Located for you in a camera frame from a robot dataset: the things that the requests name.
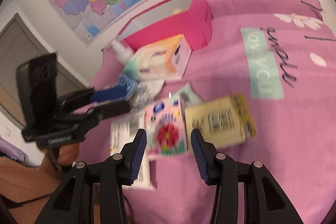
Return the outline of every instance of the yellow box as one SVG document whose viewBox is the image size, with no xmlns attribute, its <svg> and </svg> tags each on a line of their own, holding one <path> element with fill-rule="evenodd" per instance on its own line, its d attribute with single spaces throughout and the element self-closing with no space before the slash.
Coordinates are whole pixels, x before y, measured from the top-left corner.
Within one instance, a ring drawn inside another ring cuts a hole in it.
<svg viewBox="0 0 336 224">
<path fill-rule="evenodd" d="M 188 149 L 190 135 L 198 128 L 206 142 L 216 148 L 239 145 L 255 138 L 257 131 L 244 94 L 220 98 L 185 109 Z"/>
</svg>

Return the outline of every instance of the red flower print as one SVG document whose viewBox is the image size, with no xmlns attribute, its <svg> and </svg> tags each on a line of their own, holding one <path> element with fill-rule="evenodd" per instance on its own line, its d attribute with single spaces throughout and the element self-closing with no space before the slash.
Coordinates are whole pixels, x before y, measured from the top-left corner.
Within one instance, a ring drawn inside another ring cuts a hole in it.
<svg viewBox="0 0 336 224">
<path fill-rule="evenodd" d="M 174 124 L 168 123 L 159 128 L 156 139 L 163 149 L 169 149 L 179 140 L 179 130 L 174 127 Z"/>
</svg>

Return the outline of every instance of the cardboard box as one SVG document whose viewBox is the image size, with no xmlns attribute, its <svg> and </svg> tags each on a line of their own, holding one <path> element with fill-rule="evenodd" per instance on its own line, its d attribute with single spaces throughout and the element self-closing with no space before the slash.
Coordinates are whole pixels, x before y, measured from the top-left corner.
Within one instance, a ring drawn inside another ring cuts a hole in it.
<svg viewBox="0 0 336 224">
<path fill-rule="evenodd" d="M 206 142 L 216 148 L 239 145 L 257 136 L 244 94 L 220 98 L 185 109 L 188 149 L 190 136 L 198 128 Z"/>
<path fill-rule="evenodd" d="M 209 44 L 212 12 L 207 0 L 165 0 L 133 17 L 118 34 L 134 51 L 184 34 L 191 49 Z"/>
<path fill-rule="evenodd" d="M 138 81 L 181 80 L 190 55 L 191 49 L 184 36 L 177 35 L 141 47 L 123 72 Z"/>
</svg>

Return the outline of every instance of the tissue box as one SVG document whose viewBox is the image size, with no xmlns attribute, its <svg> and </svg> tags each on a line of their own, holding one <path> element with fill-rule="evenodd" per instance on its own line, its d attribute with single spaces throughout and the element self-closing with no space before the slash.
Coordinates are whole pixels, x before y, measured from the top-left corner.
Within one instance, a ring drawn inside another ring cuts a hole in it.
<svg viewBox="0 0 336 224">
<path fill-rule="evenodd" d="M 149 79 L 181 80 L 191 48 L 183 35 L 163 39 L 141 47 L 124 68 L 124 74 L 143 81 Z"/>
<path fill-rule="evenodd" d="M 216 148 L 239 145 L 255 138 L 257 131 L 244 94 L 220 98 L 185 109 L 188 133 L 188 149 L 191 149 L 190 135 L 198 128 L 206 142 Z"/>
<path fill-rule="evenodd" d="M 119 36 L 136 51 L 147 44 L 184 34 L 195 50 L 209 44 L 211 22 L 207 0 L 165 0 L 133 17 Z"/>
<path fill-rule="evenodd" d="M 187 138 L 183 119 L 183 101 L 159 100 L 146 107 L 145 127 L 149 160 L 184 153 Z"/>
</svg>

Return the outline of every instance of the black cable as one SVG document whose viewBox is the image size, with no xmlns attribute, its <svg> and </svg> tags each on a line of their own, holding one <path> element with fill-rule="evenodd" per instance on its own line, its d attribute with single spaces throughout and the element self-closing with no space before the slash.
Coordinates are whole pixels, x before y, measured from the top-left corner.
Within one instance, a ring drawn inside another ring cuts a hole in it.
<svg viewBox="0 0 336 224">
<path fill-rule="evenodd" d="M 6 198 L 2 195 L 1 195 L 1 197 L 3 199 L 4 204 L 6 205 L 7 209 L 14 209 L 14 208 L 22 207 L 25 204 L 32 203 L 32 202 L 38 201 L 40 199 L 50 197 L 51 195 L 52 195 L 52 193 L 47 194 L 47 195 L 43 195 L 43 196 L 38 197 L 38 198 L 29 199 L 27 201 L 22 201 L 22 202 L 19 202 L 19 203 L 11 201 L 10 199 L 8 199 L 8 198 Z"/>
<path fill-rule="evenodd" d="M 323 40 L 323 41 L 333 41 L 336 42 L 335 39 L 331 39 L 331 38 L 318 38 L 318 37 L 308 37 L 308 36 L 304 36 L 306 39 L 316 39 L 316 40 Z"/>
<path fill-rule="evenodd" d="M 130 224 L 135 224 L 135 219 L 134 219 L 134 210 L 131 206 L 131 203 L 129 202 L 128 198 L 124 195 L 124 199 L 129 207 L 129 210 L 131 211 L 131 223 Z"/>
<path fill-rule="evenodd" d="M 315 6 L 311 5 L 311 4 L 309 4 L 309 3 L 306 3 L 306 2 L 304 2 L 304 1 L 301 1 L 301 2 L 304 3 L 304 4 L 306 4 L 306 5 L 308 5 L 308 6 L 310 6 L 310 7 L 312 7 L 312 8 L 315 8 L 316 10 L 318 10 L 318 11 L 320 11 L 320 12 L 323 11 L 323 9 L 319 9 L 319 8 L 317 8 L 317 7 L 315 7 Z"/>
</svg>

